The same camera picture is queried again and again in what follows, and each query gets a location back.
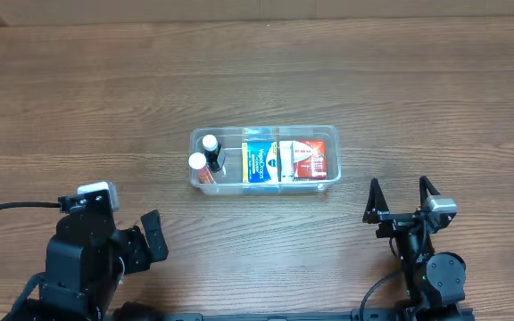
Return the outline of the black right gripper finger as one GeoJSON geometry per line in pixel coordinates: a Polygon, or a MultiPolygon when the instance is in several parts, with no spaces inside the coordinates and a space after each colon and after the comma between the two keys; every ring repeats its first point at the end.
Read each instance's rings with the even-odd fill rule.
{"type": "Polygon", "coordinates": [[[390,215],[386,199],[376,178],[370,181],[369,198],[362,217],[363,223],[377,224],[390,215]]]}
{"type": "Polygon", "coordinates": [[[420,207],[425,208],[433,201],[440,193],[436,190],[434,185],[430,182],[427,176],[419,178],[419,200],[420,207]]]}

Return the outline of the orange tablet tube white cap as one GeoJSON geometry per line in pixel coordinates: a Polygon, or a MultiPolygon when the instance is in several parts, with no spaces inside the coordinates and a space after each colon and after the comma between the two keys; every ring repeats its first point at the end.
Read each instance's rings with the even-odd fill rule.
{"type": "Polygon", "coordinates": [[[194,152],[188,158],[188,164],[202,184],[214,184],[215,180],[208,167],[206,157],[201,152],[194,152]]]}

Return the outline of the red medicine sachet box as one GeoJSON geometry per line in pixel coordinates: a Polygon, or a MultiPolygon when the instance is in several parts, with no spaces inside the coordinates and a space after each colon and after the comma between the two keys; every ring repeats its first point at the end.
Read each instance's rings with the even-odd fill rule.
{"type": "Polygon", "coordinates": [[[323,140],[293,141],[294,178],[324,180],[327,178],[327,158],[323,140]]]}

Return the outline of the dark bottle white cap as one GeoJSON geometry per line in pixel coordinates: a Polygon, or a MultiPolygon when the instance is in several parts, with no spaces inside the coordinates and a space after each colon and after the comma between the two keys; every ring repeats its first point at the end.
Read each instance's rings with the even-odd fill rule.
{"type": "Polygon", "coordinates": [[[202,140],[205,158],[211,172],[219,172],[225,163],[222,145],[214,135],[206,135],[202,140]]]}

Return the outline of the white Hansaplast plaster box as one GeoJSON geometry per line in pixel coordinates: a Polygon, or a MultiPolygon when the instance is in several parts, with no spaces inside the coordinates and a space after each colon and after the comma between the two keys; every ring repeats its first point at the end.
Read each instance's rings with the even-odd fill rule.
{"type": "Polygon", "coordinates": [[[294,152],[292,141],[279,142],[280,181],[283,183],[294,181],[294,152]]]}

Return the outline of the blue VapoDrops cough drops bag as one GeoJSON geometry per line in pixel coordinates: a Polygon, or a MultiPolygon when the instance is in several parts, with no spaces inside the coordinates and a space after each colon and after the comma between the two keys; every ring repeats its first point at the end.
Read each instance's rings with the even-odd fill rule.
{"type": "Polygon", "coordinates": [[[242,143],[242,156],[243,183],[278,182],[278,144],[276,142],[242,143]]]}

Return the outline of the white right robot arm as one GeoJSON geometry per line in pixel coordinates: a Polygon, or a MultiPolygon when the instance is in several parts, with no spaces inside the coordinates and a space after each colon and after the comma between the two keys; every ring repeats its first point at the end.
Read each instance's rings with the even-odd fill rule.
{"type": "Polygon", "coordinates": [[[448,227],[457,214],[455,200],[442,195],[425,176],[419,178],[419,206],[412,213],[393,214],[377,179],[372,179],[362,221],[376,224],[376,237],[389,241],[400,269],[378,280],[364,295],[356,312],[367,320],[366,305],[381,285],[403,277],[408,298],[383,312],[389,320],[473,320],[470,309],[462,309],[467,265],[453,252],[437,253],[431,235],[448,227]]]}

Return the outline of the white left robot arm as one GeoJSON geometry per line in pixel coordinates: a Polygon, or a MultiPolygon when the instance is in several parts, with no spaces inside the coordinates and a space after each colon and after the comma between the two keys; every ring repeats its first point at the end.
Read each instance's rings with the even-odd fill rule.
{"type": "Polygon", "coordinates": [[[167,259],[158,210],[142,227],[119,230],[111,210],[62,218],[46,247],[46,267],[33,275],[6,320],[103,320],[121,279],[167,259]]]}

